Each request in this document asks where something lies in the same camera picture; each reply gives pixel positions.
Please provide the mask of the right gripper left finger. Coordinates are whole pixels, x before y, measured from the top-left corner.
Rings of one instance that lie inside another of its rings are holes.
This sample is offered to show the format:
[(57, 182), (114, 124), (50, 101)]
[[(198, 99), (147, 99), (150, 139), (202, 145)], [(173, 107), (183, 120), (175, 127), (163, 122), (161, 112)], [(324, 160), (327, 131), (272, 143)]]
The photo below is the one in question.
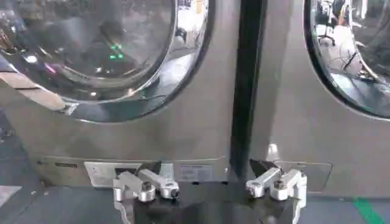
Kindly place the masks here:
[(136, 169), (118, 168), (113, 179), (115, 202), (136, 199), (142, 203), (162, 199), (176, 200), (180, 195), (178, 182), (160, 175), (161, 161), (143, 163)]

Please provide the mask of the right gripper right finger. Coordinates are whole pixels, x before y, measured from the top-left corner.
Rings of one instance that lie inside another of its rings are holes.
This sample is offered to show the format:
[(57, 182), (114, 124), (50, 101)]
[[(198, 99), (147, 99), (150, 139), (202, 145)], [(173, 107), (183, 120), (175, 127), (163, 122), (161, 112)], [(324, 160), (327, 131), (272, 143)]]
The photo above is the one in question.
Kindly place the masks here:
[(288, 198), (297, 200), (299, 208), (307, 205), (307, 175), (297, 169), (284, 170), (271, 161), (249, 160), (249, 166), (255, 175), (246, 181), (246, 190), (252, 198), (261, 198), (269, 191), (270, 197), (276, 201)]

